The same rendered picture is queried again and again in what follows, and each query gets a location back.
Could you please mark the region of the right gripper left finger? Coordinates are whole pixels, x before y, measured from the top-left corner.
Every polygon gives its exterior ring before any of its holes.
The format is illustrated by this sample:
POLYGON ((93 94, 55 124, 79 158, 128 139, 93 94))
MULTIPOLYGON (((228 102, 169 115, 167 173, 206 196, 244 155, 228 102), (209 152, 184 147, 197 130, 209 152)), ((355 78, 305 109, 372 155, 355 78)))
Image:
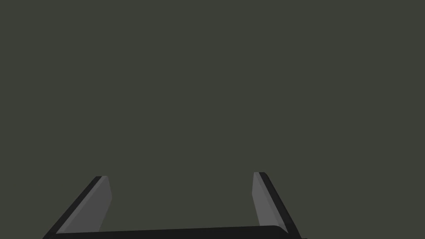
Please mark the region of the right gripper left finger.
POLYGON ((57 234, 98 232, 112 201, 107 176, 96 176, 42 239, 57 234))

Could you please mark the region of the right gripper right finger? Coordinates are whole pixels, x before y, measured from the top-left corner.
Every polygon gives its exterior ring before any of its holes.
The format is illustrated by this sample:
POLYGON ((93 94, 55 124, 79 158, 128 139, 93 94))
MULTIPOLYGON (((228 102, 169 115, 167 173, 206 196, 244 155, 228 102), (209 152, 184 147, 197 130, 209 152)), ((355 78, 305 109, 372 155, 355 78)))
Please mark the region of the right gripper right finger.
POLYGON ((252 199, 261 226, 279 226, 289 239, 302 239, 279 193, 265 172, 254 172, 252 199))

